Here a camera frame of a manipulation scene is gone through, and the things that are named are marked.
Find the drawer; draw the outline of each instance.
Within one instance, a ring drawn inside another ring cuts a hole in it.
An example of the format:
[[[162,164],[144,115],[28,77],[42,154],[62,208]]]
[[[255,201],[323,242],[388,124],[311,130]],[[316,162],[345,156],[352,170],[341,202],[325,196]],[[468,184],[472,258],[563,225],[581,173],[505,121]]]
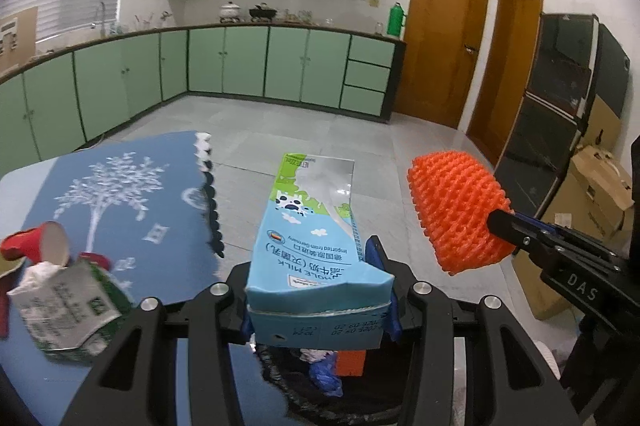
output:
[[[350,60],[347,65],[347,75],[344,78],[344,83],[385,92],[388,79],[389,69],[386,67]]]
[[[388,41],[374,40],[362,36],[354,36],[351,39],[349,58],[351,60],[374,63],[383,67],[390,67],[394,58],[396,45]]]
[[[358,88],[357,86],[344,85],[342,88],[342,99],[340,100],[340,108],[345,110],[353,110],[363,114],[371,114],[379,116],[382,110],[382,100],[385,95],[382,92],[374,92]]]

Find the green thermos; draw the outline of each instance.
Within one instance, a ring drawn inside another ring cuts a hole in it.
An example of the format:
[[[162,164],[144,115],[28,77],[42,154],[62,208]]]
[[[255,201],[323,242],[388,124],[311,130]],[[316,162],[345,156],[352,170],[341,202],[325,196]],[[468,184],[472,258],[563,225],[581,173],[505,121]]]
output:
[[[386,24],[386,33],[391,36],[400,37],[400,31],[404,27],[404,19],[406,14],[402,9],[402,6],[396,2],[396,4],[389,10],[389,22]]]

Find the tile floor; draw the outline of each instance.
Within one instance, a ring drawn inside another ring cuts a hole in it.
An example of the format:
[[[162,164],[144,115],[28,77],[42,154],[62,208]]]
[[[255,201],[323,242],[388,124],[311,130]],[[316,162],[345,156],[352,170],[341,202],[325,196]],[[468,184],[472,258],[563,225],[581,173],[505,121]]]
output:
[[[107,142],[180,130],[212,136],[221,231],[235,261],[250,257],[284,152],[354,159],[352,207],[363,237],[377,234],[390,258],[407,263],[417,278],[450,297],[477,302],[486,294],[497,295],[533,339],[552,349],[564,350],[575,338],[570,311],[546,322],[532,316],[510,258],[456,276],[438,266],[411,204],[406,171],[413,157],[441,149],[469,152],[489,166],[462,132],[400,114],[381,124],[262,102],[189,96],[142,117]],[[223,268],[231,267],[228,262]]]

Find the milk carton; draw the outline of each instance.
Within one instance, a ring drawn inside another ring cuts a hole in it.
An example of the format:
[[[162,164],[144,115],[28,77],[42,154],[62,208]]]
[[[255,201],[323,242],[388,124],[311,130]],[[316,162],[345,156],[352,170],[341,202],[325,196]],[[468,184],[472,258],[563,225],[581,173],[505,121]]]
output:
[[[377,348],[393,276],[364,262],[351,214],[353,161],[285,154],[246,287],[256,341]]]

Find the screw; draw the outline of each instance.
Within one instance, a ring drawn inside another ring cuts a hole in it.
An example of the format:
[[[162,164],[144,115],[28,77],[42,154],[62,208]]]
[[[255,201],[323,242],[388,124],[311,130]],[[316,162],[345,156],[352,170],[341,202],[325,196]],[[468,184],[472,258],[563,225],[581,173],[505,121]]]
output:
[[[417,281],[414,283],[414,291],[418,294],[429,294],[431,292],[431,285],[425,281]]]
[[[140,304],[140,308],[143,311],[152,311],[156,307],[158,307],[158,300],[156,300],[155,298],[145,298]]]
[[[209,288],[209,292],[214,296],[223,296],[229,292],[229,285],[226,283],[215,283]]]
[[[490,309],[495,310],[500,308],[500,306],[502,305],[502,302],[500,301],[500,298],[498,298],[497,296],[485,296],[484,304]]]

